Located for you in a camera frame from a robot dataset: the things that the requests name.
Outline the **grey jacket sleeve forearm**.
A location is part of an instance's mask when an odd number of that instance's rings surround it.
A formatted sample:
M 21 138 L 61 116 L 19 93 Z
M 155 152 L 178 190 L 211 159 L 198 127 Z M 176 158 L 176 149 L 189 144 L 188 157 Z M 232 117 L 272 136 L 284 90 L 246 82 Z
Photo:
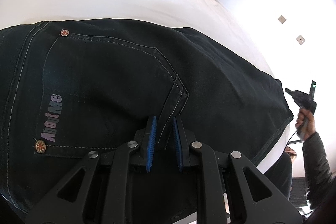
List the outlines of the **grey jacket sleeve forearm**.
M 333 176 L 318 132 L 315 132 L 304 141 L 302 151 L 307 200 L 310 203 L 310 209 L 315 210 L 330 190 Z

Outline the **person's right hand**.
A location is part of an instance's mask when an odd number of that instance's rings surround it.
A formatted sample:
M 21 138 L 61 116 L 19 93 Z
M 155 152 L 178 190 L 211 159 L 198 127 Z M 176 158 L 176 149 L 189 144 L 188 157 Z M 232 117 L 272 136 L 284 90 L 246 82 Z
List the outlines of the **person's right hand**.
M 300 108 L 298 118 L 295 123 L 297 135 L 303 141 L 306 141 L 316 132 L 314 115 L 305 108 Z

